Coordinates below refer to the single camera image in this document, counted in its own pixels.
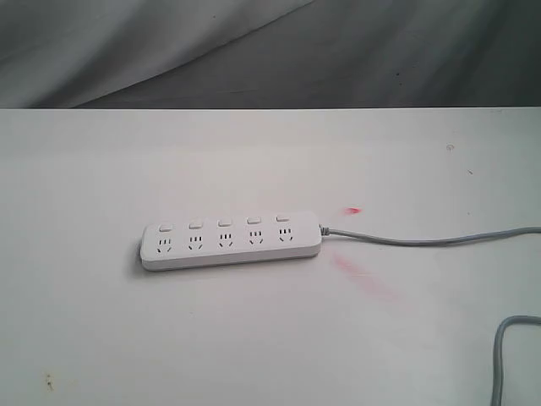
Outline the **white five-outlet power strip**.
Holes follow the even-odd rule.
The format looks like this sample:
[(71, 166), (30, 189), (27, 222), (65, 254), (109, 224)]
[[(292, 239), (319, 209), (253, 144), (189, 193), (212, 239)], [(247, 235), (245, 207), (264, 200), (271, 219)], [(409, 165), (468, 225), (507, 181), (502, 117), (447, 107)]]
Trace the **white five-outlet power strip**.
[(150, 272), (316, 256), (322, 234), (311, 211), (178, 218), (147, 226), (139, 256)]

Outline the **grey backdrop cloth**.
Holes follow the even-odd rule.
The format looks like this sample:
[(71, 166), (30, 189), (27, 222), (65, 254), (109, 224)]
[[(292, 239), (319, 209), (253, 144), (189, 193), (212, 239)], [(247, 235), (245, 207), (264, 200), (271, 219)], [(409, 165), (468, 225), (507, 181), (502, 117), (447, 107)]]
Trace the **grey backdrop cloth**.
[(4, 1), (4, 108), (532, 107), (537, 1)]

